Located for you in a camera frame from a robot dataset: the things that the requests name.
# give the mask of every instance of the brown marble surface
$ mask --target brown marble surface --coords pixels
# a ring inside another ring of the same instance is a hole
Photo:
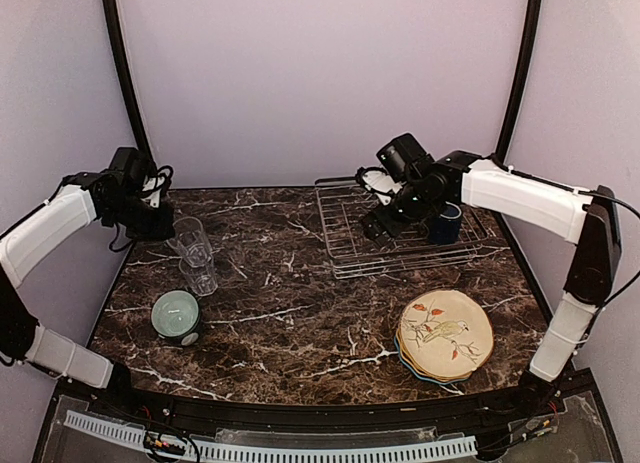
[[[91,349],[124,362],[151,391],[246,403],[368,404],[441,398],[514,386],[546,324],[489,213],[489,255],[459,266],[336,280],[311,188],[176,190],[180,214],[203,221],[220,288],[201,298],[205,332],[192,347],[158,339],[151,307],[186,289],[163,243],[136,245]],[[487,311],[489,361],[446,389],[398,360],[393,335],[405,305],[438,288],[460,290]]]

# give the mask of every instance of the dish rack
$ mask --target dish rack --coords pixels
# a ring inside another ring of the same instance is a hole
[[[324,241],[337,279],[467,263],[484,256],[486,228],[468,206],[462,206],[460,236],[452,245],[433,245],[413,225],[382,248],[365,238],[360,219],[380,200],[352,177],[322,178],[315,182]]]

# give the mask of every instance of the black base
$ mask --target black base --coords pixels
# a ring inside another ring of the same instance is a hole
[[[591,391],[602,417],[614,461],[622,462],[619,447],[600,393],[589,369],[570,372],[558,387],[562,398]],[[439,400],[362,406],[284,406],[206,401],[147,391],[133,390],[124,395],[107,397],[75,383],[60,381],[42,426],[34,462],[39,462],[49,432],[57,399],[60,395],[90,403],[89,410],[117,418],[122,411],[142,417],[142,406],[149,409],[153,420],[179,430],[204,436],[215,436],[220,429],[253,430],[283,433],[361,433],[415,429],[434,426],[438,435],[462,432],[476,436],[479,446],[509,434],[508,425],[532,415],[522,408],[508,410],[521,395],[521,389],[502,390]],[[123,401],[134,402],[123,404]],[[561,399],[554,400],[562,411]],[[548,409],[540,409],[540,414]]]

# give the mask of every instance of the bird illustration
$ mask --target bird illustration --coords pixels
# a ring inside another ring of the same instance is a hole
[[[422,343],[429,343],[436,338],[450,340],[460,335],[463,331],[469,331],[469,327],[465,321],[449,320],[443,321],[433,328],[427,327],[427,331],[429,331],[429,333],[422,339]]]

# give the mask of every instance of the black metal frame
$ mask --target black metal frame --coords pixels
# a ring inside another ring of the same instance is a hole
[[[603,422],[616,463],[622,463],[622,454],[602,397],[589,369],[574,372],[560,386],[561,398],[591,391]],[[141,405],[151,412],[153,419],[181,430],[204,436],[215,436],[219,429],[253,430],[286,433],[349,433],[402,429],[437,428],[439,435],[463,432],[475,435],[480,445],[495,441],[505,434],[509,423],[530,416],[517,412],[497,414],[483,411],[487,401],[509,398],[517,388],[506,388],[476,395],[422,400],[409,403],[360,406],[284,406],[205,401],[195,398],[171,396],[149,391],[135,391]],[[34,453],[33,462],[39,463],[46,445],[49,428],[55,415],[59,397],[66,395],[89,403],[89,410],[123,418],[113,407],[100,399],[93,399],[94,391],[82,385],[61,381],[49,403],[45,421]]]
[[[116,72],[118,73],[118,80],[120,81],[120,90],[122,91],[124,106],[129,115],[131,130],[133,131],[138,149],[153,161],[151,147],[149,146],[147,133],[145,132],[144,123],[142,122],[142,115],[140,113],[140,107],[138,106],[131,71],[127,61],[122,27],[120,26],[120,18],[118,17],[118,4],[116,0],[102,0],[102,5],[104,7],[104,17],[107,23],[109,41],[111,42],[113,61],[116,66]]]
[[[524,20],[518,63],[516,64],[509,102],[507,103],[507,111],[504,115],[502,130],[500,131],[500,137],[498,138],[495,151],[496,157],[502,162],[504,162],[507,157],[513,130],[515,129],[518,119],[520,104],[522,103],[522,96],[524,95],[524,87],[527,82],[527,75],[529,74],[529,65],[531,64],[541,6],[542,0],[529,0],[527,3],[527,14]]]

